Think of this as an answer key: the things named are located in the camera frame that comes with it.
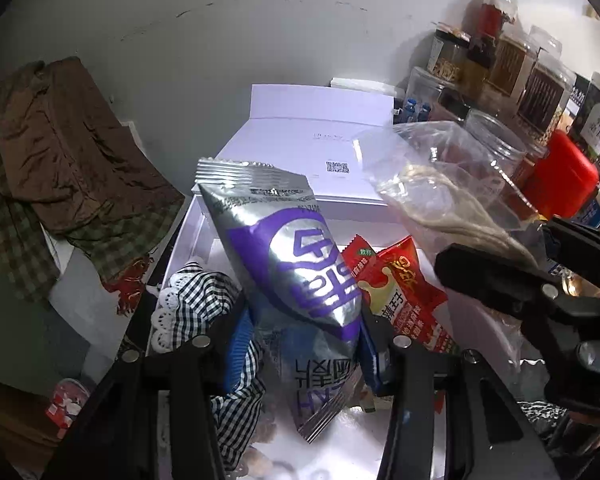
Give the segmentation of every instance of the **snack package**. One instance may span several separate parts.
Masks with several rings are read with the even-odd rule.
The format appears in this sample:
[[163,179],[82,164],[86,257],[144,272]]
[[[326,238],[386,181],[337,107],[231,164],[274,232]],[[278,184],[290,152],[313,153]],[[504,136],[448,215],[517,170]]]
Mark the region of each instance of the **snack package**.
[[342,257],[373,314],[387,318],[397,333],[429,350],[457,351],[451,336],[433,316],[433,310],[446,301],[446,294],[424,279],[411,237],[376,254],[356,235]]
[[356,280],[304,175],[256,162],[201,159],[196,183],[296,427],[311,442],[360,377]]

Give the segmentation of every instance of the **blue bottle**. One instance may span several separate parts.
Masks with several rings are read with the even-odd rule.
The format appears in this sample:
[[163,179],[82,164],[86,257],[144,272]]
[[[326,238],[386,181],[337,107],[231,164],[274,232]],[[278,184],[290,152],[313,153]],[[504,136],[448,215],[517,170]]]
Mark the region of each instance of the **blue bottle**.
[[431,107],[428,103],[424,103],[418,114],[418,122],[423,123],[429,120],[429,114],[431,113]]
[[402,112],[403,123],[413,123],[416,120],[416,99],[407,99]]

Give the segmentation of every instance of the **gray wall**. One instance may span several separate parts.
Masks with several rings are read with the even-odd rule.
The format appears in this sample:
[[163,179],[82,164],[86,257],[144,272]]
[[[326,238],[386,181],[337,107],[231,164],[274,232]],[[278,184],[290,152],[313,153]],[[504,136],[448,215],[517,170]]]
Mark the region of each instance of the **gray wall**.
[[[252,83],[398,84],[427,57],[431,22],[460,24],[476,1],[13,0],[0,18],[0,78],[33,59],[79,56],[186,192],[196,159],[246,120]],[[519,1],[577,14],[586,4]]]

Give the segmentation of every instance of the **silver snack bag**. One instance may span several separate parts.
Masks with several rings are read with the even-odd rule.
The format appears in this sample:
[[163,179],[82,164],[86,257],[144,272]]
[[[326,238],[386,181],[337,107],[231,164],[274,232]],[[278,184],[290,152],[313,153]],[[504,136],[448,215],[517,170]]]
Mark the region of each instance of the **silver snack bag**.
[[362,297],[304,175],[268,164],[200,159],[211,219],[251,305],[299,433],[309,442],[360,374]]

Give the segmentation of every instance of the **checkered fabric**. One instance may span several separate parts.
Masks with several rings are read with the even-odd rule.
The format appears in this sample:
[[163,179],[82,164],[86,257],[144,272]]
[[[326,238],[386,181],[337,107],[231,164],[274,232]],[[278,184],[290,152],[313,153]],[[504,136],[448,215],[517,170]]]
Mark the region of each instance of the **checkered fabric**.
[[[205,272],[200,264],[189,262],[178,275],[190,275],[178,294],[173,327],[173,347],[203,334],[216,316],[227,314],[234,305],[238,290],[222,272]],[[251,341],[237,388],[227,396],[213,397],[211,411],[216,423],[218,447],[226,471],[233,471],[240,462],[256,429],[264,383],[258,376],[262,368],[262,347]]]
[[[11,93],[29,83],[42,62],[31,63],[0,88],[0,113]],[[94,218],[85,226],[62,234],[84,251],[101,280],[112,281],[133,261],[148,254],[164,238],[184,197],[167,208],[113,222]],[[40,220],[29,203],[14,200],[0,154],[0,257],[8,268],[16,296],[26,301],[46,300],[59,271],[46,246]]]

